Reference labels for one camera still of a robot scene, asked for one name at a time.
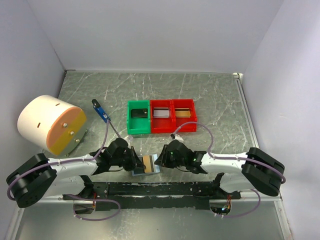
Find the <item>gray metal floor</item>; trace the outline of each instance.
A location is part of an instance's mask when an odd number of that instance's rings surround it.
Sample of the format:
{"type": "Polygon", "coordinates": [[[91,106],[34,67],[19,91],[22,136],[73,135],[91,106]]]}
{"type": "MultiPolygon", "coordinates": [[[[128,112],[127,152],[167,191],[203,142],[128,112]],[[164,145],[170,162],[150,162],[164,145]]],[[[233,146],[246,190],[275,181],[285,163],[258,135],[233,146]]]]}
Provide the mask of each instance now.
{"type": "MultiPolygon", "coordinates": [[[[187,99],[194,100],[198,122],[213,133],[214,153],[235,154],[254,145],[246,121],[238,86],[232,74],[203,73],[82,73],[69,71],[59,99],[82,108],[88,118],[88,134],[70,155],[82,156],[101,146],[105,124],[92,107],[97,99],[110,115],[118,132],[127,135],[127,104],[130,100],[187,99]]],[[[205,151],[210,144],[208,132],[183,133],[184,143],[192,150],[205,151]]],[[[110,129],[106,145],[116,137],[110,129]]],[[[135,136],[137,154],[160,154],[163,145],[171,141],[170,134],[135,136]]],[[[110,182],[184,182],[211,181],[217,173],[192,174],[177,169],[162,168],[160,174],[135,176],[130,172],[106,172],[92,176],[93,181],[110,182]]]]}
{"type": "MultiPolygon", "coordinates": [[[[127,101],[142,99],[192,98],[198,121],[208,126],[214,136],[214,153],[246,152],[255,143],[250,134],[239,86],[231,74],[203,73],[83,73],[69,71],[60,99],[81,107],[88,118],[89,131],[71,154],[81,156],[100,147],[105,124],[93,110],[97,99],[110,115],[122,136],[127,135],[127,101]]],[[[116,135],[108,136],[109,143],[116,135]]],[[[209,134],[198,128],[182,134],[193,150],[206,150],[209,134]]],[[[160,153],[168,143],[168,134],[142,135],[134,139],[138,154],[160,153]]],[[[130,172],[103,173],[94,181],[211,181],[215,174],[191,174],[175,169],[161,169],[152,176],[132,177],[130,172]]],[[[253,208],[254,201],[234,201],[231,214],[253,208]]],[[[96,217],[110,212],[96,212],[96,217]]],[[[37,203],[25,209],[16,239],[93,239],[93,240],[193,240],[193,239],[284,239],[275,202],[263,201],[255,212],[235,219],[214,218],[209,210],[193,208],[125,209],[103,222],[85,222],[73,217],[70,203],[37,203]]]]}

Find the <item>blue connector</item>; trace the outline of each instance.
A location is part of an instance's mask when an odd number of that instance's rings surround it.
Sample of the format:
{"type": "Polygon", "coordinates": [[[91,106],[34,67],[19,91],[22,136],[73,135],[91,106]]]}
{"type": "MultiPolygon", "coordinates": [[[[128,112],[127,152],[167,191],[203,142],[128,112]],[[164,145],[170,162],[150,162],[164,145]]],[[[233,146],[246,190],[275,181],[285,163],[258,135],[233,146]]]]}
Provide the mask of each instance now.
{"type": "Polygon", "coordinates": [[[93,104],[94,110],[99,114],[99,116],[105,123],[107,123],[108,120],[111,121],[110,117],[106,114],[105,110],[101,107],[96,99],[92,99],[91,102],[93,104]]]}

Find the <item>red box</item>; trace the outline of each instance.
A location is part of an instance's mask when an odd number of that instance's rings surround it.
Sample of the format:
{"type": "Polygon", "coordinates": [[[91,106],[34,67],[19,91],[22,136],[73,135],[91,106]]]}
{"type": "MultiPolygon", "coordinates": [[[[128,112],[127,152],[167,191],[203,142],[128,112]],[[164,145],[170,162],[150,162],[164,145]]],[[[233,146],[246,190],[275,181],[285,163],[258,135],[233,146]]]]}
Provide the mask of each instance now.
{"type": "MultiPolygon", "coordinates": [[[[186,122],[197,122],[197,114],[195,103],[193,99],[173,99],[173,114],[175,117],[175,130],[186,122]],[[176,108],[188,108],[190,109],[190,117],[176,117],[175,109],[176,108]]],[[[183,126],[178,132],[185,133],[185,132],[196,132],[197,131],[197,124],[188,124],[183,126]]]]}
{"type": "Polygon", "coordinates": [[[172,100],[150,100],[151,133],[173,133],[176,130],[176,116],[172,100]],[[154,118],[154,108],[169,108],[169,118],[154,118]]]}

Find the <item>white wall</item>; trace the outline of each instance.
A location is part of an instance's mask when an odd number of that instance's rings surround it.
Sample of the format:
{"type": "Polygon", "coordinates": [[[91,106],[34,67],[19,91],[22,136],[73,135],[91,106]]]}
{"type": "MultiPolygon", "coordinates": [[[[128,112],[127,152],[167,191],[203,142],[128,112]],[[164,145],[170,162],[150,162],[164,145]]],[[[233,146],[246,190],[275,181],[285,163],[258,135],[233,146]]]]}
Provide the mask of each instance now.
{"type": "Polygon", "coordinates": [[[281,161],[295,239],[320,238],[320,1],[285,0],[244,73],[260,147],[281,161]]]}
{"type": "Polygon", "coordinates": [[[0,239],[15,202],[7,198],[7,176],[39,152],[18,133],[22,109],[35,97],[57,95],[64,71],[25,0],[0,1],[0,239]]]}
{"type": "Polygon", "coordinates": [[[66,69],[243,73],[283,0],[28,0],[66,69]]]}

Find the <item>purple cable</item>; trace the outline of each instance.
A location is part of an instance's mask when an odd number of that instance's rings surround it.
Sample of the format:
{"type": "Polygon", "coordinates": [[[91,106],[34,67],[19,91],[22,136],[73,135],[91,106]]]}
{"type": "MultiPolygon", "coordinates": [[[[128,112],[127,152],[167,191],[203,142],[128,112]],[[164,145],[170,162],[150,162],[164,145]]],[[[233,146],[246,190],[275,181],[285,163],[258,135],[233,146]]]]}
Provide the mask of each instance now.
{"type": "Polygon", "coordinates": [[[111,121],[110,121],[109,123],[110,123],[110,126],[112,127],[113,131],[115,132],[115,134],[118,136],[118,138],[121,139],[120,134],[119,134],[118,131],[115,129],[115,127],[114,127],[114,125],[111,123],[111,121]]]}
{"type": "Polygon", "coordinates": [[[77,199],[77,200],[81,200],[81,201],[93,201],[93,202],[106,202],[106,203],[114,203],[114,204],[117,204],[118,205],[118,209],[117,211],[110,215],[110,216],[107,216],[107,217],[104,217],[104,218],[98,218],[98,219],[91,219],[91,218],[86,218],[86,217],[80,217],[79,215],[76,214],[76,209],[75,209],[75,205],[73,205],[73,214],[74,214],[74,217],[76,217],[77,219],[80,219],[80,220],[85,220],[85,221],[91,221],[91,222],[98,222],[98,221],[104,221],[104,220],[108,220],[108,219],[111,219],[113,218],[114,216],[116,216],[117,214],[120,213],[120,210],[121,210],[121,206],[120,206],[120,203],[115,201],[115,200],[111,200],[111,199],[87,199],[87,198],[82,198],[82,197],[78,197],[76,195],[73,195],[73,194],[66,194],[67,196],[71,197],[71,198],[74,198],[74,199],[77,199]]]}
{"type": "MultiPolygon", "coordinates": [[[[107,136],[108,136],[108,128],[109,128],[109,124],[110,124],[110,121],[108,120],[106,122],[106,129],[105,129],[105,135],[104,135],[104,139],[103,139],[103,142],[102,142],[102,145],[100,147],[100,149],[98,150],[98,152],[94,155],[93,158],[91,159],[85,159],[84,161],[85,162],[89,162],[89,161],[93,161],[95,160],[99,154],[101,153],[101,151],[104,149],[104,146],[106,144],[106,141],[107,141],[107,136]]],[[[83,159],[82,158],[77,158],[77,159],[70,159],[70,160],[65,160],[65,161],[61,161],[60,164],[67,164],[67,163],[73,163],[73,162],[82,162],[83,159]]],[[[57,162],[51,162],[51,163],[46,163],[46,164],[43,164],[43,165],[40,165],[40,166],[37,166],[37,167],[34,167],[32,169],[30,169],[29,171],[26,171],[25,173],[21,174],[19,177],[17,177],[15,180],[12,181],[12,183],[10,183],[7,191],[6,191],[6,194],[8,196],[8,198],[10,200],[15,200],[12,196],[11,196],[11,189],[12,187],[22,178],[24,178],[25,176],[27,176],[28,174],[30,173],[33,173],[34,171],[37,171],[39,169],[43,169],[43,168],[46,168],[48,166],[52,166],[52,165],[58,165],[59,163],[57,162]]],[[[75,206],[73,206],[73,213],[75,214],[74,216],[78,219],[81,219],[81,220],[86,220],[86,221],[103,221],[103,220],[107,220],[107,219],[110,219],[110,218],[113,218],[115,215],[117,215],[120,210],[121,210],[121,206],[120,206],[120,203],[118,203],[117,201],[114,201],[114,200],[110,200],[110,199],[87,199],[87,198],[81,198],[81,197],[78,197],[76,195],[73,195],[73,194],[67,194],[67,196],[69,197],[72,197],[74,199],[77,199],[77,200],[82,200],[82,201],[93,201],[93,202],[108,202],[108,203],[115,203],[118,205],[118,210],[116,213],[112,214],[111,216],[108,216],[108,217],[105,217],[105,218],[101,218],[101,219],[90,219],[90,218],[84,218],[84,217],[80,217],[76,214],[76,210],[75,210],[75,206]]]]}
{"type": "Polygon", "coordinates": [[[255,194],[258,196],[258,203],[255,205],[254,208],[252,208],[251,210],[246,211],[244,213],[237,214],[237,215],[231,215],[231,216],[228,216],[228,215],[224,216],[224,215],[221,215],[221,214],[217,214],[217,215],[223,217],[224,219],[235,219],[235,218],[240,218],[240,217],[243,217],[245,215],[248,215],[248,214],[252,213],[253,211],[257,210],[257,208],[260,206],[260,203],[261,203],[261,197],[260,197],[260,195],[259,195],[257,190],[251,189],[251,191],[255,192],[255,194]]]}
{"type": "Polygon", "coordinates": [[[257,160],[254,160],[254,159],[251,159],[251,158],[247,158],[247,157],[234,157],[234,156],[214,156],[212,155],[211,153],[211,148],[212,146],[214,145],[214,135],[213,133],[210,131],[209,128],[207,128],[207,126],[203,125],[202,123],[199,123],[199,122],[196,122],[196,121],[188,121],[188,122],[185,122],[184,124],[182,124],[181,126],[179,126],[174,132],[173,134],[176,135],[177,132],[185,125],[188,125],[188,124],[197,124],[203,128],[205,128],[209,134],[210,134],[210,137],[211,137],[211,143],[209,145],[209,147],[207,148],[206,152],[208,153],[208,155],[213,158],[213,159],[218,159],[218,160],[244,160],[244,161],[248,161],[248,162],[251,162],[251,163],[254,163],[254,164],[257,164],[257,165],[261,165],[267,169],[270,169],[272,170],[273,172],[275,172],[277,175],[279,175],[279,177],[282,179],[282,182],[281,184],[284,184],[286,182],[286,178],[285,176],[279,172],[277,169],[275,169],[274,167],[268,165],[268,164],[265,164],[264,162],[260,162],[260,161],[257,161],[257,160]]]}

